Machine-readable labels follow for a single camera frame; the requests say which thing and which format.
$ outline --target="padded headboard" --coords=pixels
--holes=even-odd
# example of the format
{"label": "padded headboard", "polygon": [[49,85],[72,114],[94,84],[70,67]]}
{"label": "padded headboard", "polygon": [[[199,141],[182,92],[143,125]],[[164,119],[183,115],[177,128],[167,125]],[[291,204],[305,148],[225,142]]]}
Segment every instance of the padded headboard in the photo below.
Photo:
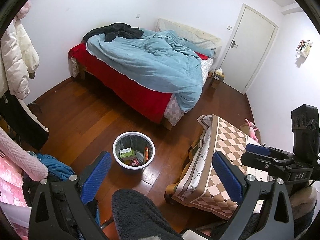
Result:
{"label": "padded headboard", "polygon": [[222,40],[212,34],[206,33],[199,29],[171,22],[166,19],[159,18],[156,31],[174,30],[177,34],[204,49],[215,49],[214,58],[217,58],[221,52]]}

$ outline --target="pink curtain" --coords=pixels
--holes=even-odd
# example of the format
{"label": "pink curtain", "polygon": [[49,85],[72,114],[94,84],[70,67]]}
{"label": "pink curtain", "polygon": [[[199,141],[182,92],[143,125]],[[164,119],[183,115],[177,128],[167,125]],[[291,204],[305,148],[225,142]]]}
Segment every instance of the pink curtain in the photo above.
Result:
{"label": "pink curtain", "polygon": [[[22,192],[21,169],[6,157],[0,157],[0,201],[27,207]],[[12,225],[23,240],[28,240],[28,228],[15,223]]]}

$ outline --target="wall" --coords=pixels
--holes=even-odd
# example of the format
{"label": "wall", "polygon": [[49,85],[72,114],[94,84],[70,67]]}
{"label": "wall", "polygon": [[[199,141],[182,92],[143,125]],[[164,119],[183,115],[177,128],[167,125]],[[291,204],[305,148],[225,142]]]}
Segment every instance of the wall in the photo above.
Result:
{"label": "wall", "polygon": [[26,103],[71,76],[68,51],[93,28],[114,22],[154,29],[159,0],[31,0],[22,23],[40,57]]}
{"label": "wall", "polygon": [[[295,57],[301,40],[311,39],[307,59]],[[284,17],[273,48],[247,91],[262,141],[293,150],[291,111],[303,104],[320,109],[320,35],[304,12]]]}
{"label": "wall", "polygon": [[234,27],[243,3],[276,25],[281,25],[281,7],[272,0],[166,0],[162,14],[167,20],[190,25],[221,38],[224,45],[222,54],[232,33],[227,27]]}

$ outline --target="door frame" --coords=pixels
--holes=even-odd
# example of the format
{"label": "door frame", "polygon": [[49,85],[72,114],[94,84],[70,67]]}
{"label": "door frame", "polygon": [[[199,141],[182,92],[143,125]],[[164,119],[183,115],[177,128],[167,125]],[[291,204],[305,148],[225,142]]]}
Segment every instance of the door frame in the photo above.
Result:
{"label": "door frame", "polygon": [[224,51],[223,51],[223,53],[222,53],[222,55],[221,55],[221,58],[220,58],[220,61],[219,61],[218,65],[217,65],[218,68],[221,68],[221,66],[222,66],[222,64],[223,64],[223,61],[225,60],[225,58],[226,58],[226,56],[227,56],[227,53],[228,53],[228,51],[229,51],[229,49],[230,49],[230,47],[231,47],[231,44],[232,44],[232,42],[233,42],[233,39],[234,39],[234,37],[236,36],[236,32],[237,32],[237,30],[238,30],[238,28],[239,28],[239,25],[240,25],[240,22],[241,22],[241,20],[242,20],[242,17],[243,17],[243,14],[244,14],[244,10],[245,10],[246,8],[249,9],[249,10],[251,10],[251,11],[253,11],[254,13],[258,14],[259,16],[261,16],[263,19],[265,19],[267,22],[269,22],[271,25],[273,25],[273,26],[275,27],[275,29],[274,29],[274,31],[273,31],[273,34],[271,35],[270,41],[269,41],[269,43],[268,43],[268,46],[267,46],[265,52],[263,53],[263,56],[262,56],[262,58],[261,58],[261,60],[260,60],[260,62],[259,62],[259,64],[258,64],[257,68],[255,69],[255,71],[253,72],[250,80],[248,81],[248,83],[247,83],[246,86],[244,87],[244,90],[241,92],[242,94],[246,93],[246,91],[247,91],[248,88],[250,87],[252,81],[254,80],[255,76],[256,76],[257,73],[259,72],[262,64],[264,63],[264,61],[265,61],[265,59],[266,59],[266,57],[267,57],[267,55],[268,55],[268,53],[269,53],[269,51],[270,51],[270,48],[271,48],[271,46],[272,46],[272,44],[273,44],[273,41],[275,40],[276,34],[277,34],[277,32],[278,32],[278,28],[279,28],[278,25],[276,25],[274,22],[272,22],[271,20],[269,20],[269,19],[268,19],[267,17],[265,17],[263,14],[259,13],[258,11],[256,11],[256,10],[253,9],[253,8],[251,8],[250,6],[248,6],[248,5],[246,5],[246,4],[243,4],[243,5],[242,5],[242,8],[241,8],[241,10],[240,10],[240,14],[239,14],[239,16],[238,16],[237,22],[236,22],[236,24],[235,24],[235,26],[234,26],[234,28],[233,28],[232,34],[231,34],[231,36],[230,36],[230,39],[229,39],[229,41],[228,41],[228,43],[227,43],[227,46],[225,47],[225,49],[224,49]]}

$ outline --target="wooden floor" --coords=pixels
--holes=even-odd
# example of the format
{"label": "wooden floor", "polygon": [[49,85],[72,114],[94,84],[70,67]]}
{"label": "wooden floor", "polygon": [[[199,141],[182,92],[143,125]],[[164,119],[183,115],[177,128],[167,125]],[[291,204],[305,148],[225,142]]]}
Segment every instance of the wooden floor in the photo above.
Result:
{"label": "wooden floor", "polygon": [[[241,93],[224,83],[215,90],[207,80],[195,108],[171,131],[127,106],[89,74],[86,80],[75,79],[55,93],[42,96],[37,102],[43,113],[38,114],[36,110],[34,113],[49,128],[49,139],[41,152],[55,156],[76,173],[80,173],[102,150],[112,153],[113,142],[121,133],[142,132],[154,142],[156,156],[142,174],[127,175],[115,161],[112,163],[97,194],[101,222],[109,219],[111,196],[120,188],[133,188],[148,196],[178,232],[218,220],[211,213],[182,205],[168,205],[164,192],[182,172],[187,150],[200,128],[199,116],[216,114],[238,128],[244,123],[244,118],[250,116]],[[114,224],[104,232],[110,239],[118,239]]]}

